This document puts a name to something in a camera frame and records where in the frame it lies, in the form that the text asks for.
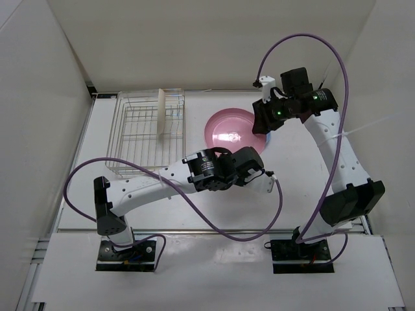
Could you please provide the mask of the pink plastic plate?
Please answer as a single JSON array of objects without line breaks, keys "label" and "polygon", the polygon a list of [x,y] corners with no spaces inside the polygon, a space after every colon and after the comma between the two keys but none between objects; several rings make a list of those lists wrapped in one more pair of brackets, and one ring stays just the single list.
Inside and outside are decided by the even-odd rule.
[{"label": "pink plastic plate", "polygon": [[213,114],[204,128],[207,148],[221,147],[236,152],[245,146],[259,154],[265,149],[267,136],[253,134],[254,114],[241,108],[222,109]]}]

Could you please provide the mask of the cream plastic plate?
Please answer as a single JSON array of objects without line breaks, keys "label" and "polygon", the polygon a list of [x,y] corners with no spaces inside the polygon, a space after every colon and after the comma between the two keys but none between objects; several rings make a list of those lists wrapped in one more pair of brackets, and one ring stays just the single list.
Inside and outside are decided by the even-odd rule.
[{"label": "cream plastic plate", "polygon": [[162,89],[158,89],[157,112],[157,135],[161,136],[165,128],[165,92]]}]

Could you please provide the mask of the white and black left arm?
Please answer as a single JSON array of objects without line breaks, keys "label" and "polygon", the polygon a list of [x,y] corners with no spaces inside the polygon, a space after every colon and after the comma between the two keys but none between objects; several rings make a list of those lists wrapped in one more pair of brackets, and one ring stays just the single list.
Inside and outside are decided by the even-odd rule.
[{"label": "white and black left arm", "polygon": [[115,254],[129,259],[136,252],[136,243],[125,218],[127,213],[180,193],[224,191],[232,186],[260,193],[272,191],[273,182],[265,174],[263,161],[254,148],[244,147],[236,152],[209,148],[135,178],[121,181],[109,181],[104,176],[96,178],[93,188],[97,232],[115,242]]}]

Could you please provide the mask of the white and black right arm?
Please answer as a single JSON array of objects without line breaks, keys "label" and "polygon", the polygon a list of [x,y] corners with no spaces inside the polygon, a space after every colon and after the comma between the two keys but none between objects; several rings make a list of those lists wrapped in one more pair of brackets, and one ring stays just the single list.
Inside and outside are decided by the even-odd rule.
[{"label": "white and black right arm", "polygon": [[262,76],[254,86],[262,98],[253,103],[254,134],[268,134],[289,119],[300,119],[314,139],[329,171],[328,185],[318,210],[298,228],[291,243],[293,255],[306,259],[314,243],[332,235],[341,226],[368,215],[385,193],[382,181],[374,181],[363,169],[346,133],[340,129],[338,104],[327,88],[314,89],[304,67],[281,74],[279,89],[270,76]]}]

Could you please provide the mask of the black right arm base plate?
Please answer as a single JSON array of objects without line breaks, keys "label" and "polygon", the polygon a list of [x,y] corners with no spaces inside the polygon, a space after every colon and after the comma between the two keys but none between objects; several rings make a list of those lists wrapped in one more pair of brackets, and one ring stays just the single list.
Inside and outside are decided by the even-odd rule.
[{"label": "black right arm base plate", "polygon": [[264,243],[271,251],[273,274],[334,273],[327,240],[297,244],[294,239],[270,240]]}]

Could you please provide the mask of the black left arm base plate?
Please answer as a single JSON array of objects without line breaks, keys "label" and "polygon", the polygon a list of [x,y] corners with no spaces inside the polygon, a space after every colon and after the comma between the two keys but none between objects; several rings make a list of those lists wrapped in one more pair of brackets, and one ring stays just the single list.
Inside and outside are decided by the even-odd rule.
[{"label": "black left arm base plate", "polygon": [[130,233],[101,238],[96,271],[152,272],[156,263],[157,238]]}]

